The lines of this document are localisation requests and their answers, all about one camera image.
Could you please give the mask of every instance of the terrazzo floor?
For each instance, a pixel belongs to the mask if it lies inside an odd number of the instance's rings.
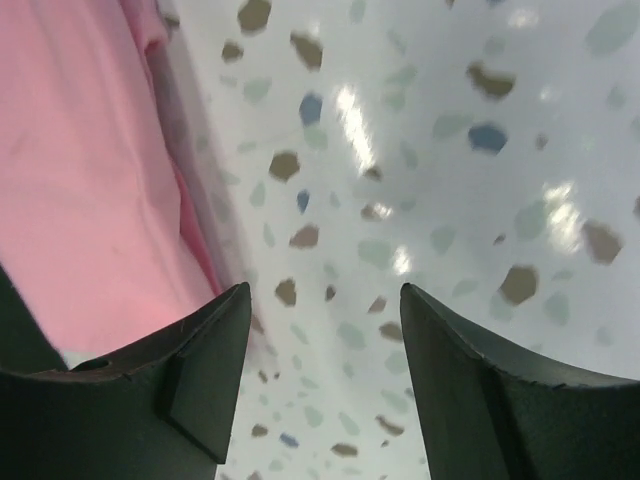
[[[170,148],[255,303],[219,480],[429,478],[407,281],[640,378],[636,0],[160,4]]]

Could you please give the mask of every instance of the blue speck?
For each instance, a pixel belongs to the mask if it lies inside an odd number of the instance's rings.
[[[469,142],[473,150],[484,150],[497,155],[507,144],[507,134],[493,123],[482,123],[471,127]]]
[[[309,190],[300,190],[300,192],[298,192],[296,200],[298,201],[298,210],[300,210],[300,213],[307,211],[307,206],[309,206],[309,197]]]
[[[322,113],[322,97],[315,93],[307,93],[300,102],[299,112],[300,120],[305,127],[318,123]]]
[[[295,438],[293,438],[291,435],[287,435],[286,433],[283,433],[282,435],[280,435],[280,441],[284,443],[287,447],[298,448],[300,446],[300,444]]]

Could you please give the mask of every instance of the glossy floor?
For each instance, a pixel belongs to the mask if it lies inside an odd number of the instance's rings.
[[[220,479],[429,478],[406,281],[640,378],[637,1],[161,4],[172,148],[258,319]]]

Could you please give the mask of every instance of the pink fabric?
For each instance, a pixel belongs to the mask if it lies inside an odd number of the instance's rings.
[[[0,262],[50,342],[99,355],[220,293],[164,145],[154,0],[0,2]]]

